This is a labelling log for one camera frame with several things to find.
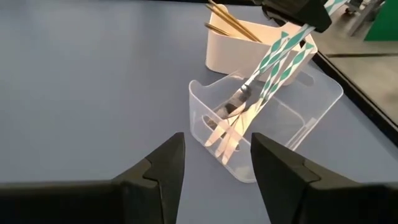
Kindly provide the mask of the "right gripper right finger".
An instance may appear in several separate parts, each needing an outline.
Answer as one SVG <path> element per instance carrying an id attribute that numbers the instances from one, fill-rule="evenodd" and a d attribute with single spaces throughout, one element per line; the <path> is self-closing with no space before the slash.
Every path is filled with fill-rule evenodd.
<path id="1" fill-rule="evenodd" d="M 251 159 L 272 224 L 398 224 L 398 182 L 356 182 L 261 133 Z"/>

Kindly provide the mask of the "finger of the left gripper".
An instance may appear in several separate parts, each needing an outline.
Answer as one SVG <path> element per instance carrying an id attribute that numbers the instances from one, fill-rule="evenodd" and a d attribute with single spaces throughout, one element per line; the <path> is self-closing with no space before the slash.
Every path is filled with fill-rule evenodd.
<path id="1" fill-rule="evenodd" d="M 267 10 L 298 26 L 308 24 L 322 33 L 331 25 L 327 0 L 267 0 Z"/>
<path id="2" fill-rule="evenodd" d="M 263 15 L 268 18 L 269 20 L 274 21 L 278 26 L 283 26 L 285 25 L 287 22 L 285 20 L 283 20 L 283 18 L 279 17 L 276 14 L 273 14 L 271 12 L 269 12 L 267 10 L 266 6 L 262 6 L 262 11 L 263 11 Z"/>

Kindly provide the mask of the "clear plastic bin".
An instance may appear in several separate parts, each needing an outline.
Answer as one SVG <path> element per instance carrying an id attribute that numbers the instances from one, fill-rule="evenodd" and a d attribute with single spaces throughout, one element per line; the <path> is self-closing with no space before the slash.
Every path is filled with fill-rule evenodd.
<path id="1" fill-rule="evenodd" d="M 231 97 L 247 78 L 247 74 L 237 70 L 207 86 L 196 80 L 190 82 L 190 132 L 201 145 L 213 132 L 206 122 L 219 121 L 215 108 Z M 255 182 L 251 134 L 262 133 L 294 151 L 342 95 L 343 89 L 336 81 L 315 68 L 304 66 L 291 84 L 273 94 L 224 168 L 241 182 Z"/>

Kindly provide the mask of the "green board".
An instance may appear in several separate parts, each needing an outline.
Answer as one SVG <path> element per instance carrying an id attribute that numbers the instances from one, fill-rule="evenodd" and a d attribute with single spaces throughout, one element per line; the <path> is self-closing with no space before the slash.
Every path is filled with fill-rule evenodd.
<path id="1" fill-rule="evenodd" d="M 398 0 L 385 0 L 365 41 L 398 41 Z"/>

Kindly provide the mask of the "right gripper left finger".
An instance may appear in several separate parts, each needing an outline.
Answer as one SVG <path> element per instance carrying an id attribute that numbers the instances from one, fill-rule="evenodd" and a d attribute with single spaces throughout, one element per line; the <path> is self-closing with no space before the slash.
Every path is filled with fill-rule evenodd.
<path id="1" fill-rule="evenodd" d="M 0 183 L 0 224 L 176 224 L 185 136 L 105 180 Z"/>

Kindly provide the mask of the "white plastic bin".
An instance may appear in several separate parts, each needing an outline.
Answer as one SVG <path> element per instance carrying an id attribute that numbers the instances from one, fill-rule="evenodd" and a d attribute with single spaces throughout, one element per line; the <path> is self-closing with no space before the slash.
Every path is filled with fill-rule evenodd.
<path id="1" fill-rule="evenodd" d="M 233 90 L 239 88 L 252 75 L 271 45 L 280 37 L 281 32 L 293 35 L 299 30 L 299 26 L 289 22 L 280 27 L 277 27 L 273 21 L 258 24 L 240 20 L 240 23 L 261 41 L 254 42 L 248 39 L 213 12 L 209 24 L 228 34 L 222 35 L 209 30 L 206 47 L 207 68 L 226 75 L 216 84 L 229 84 Z"/>

